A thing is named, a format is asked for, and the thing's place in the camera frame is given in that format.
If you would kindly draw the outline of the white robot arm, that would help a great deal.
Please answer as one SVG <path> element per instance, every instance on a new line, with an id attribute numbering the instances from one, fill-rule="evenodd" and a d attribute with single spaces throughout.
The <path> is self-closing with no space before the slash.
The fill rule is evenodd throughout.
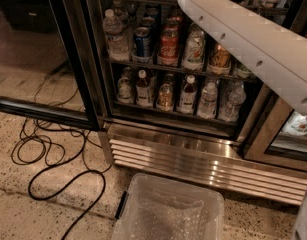
<path id="1" fill-rule="evenodd" d="M 177 0 L 181 9 L 278 96 L 272 115 L 287 108 L 307 119 L 307 38 L 231 0 Z"/>

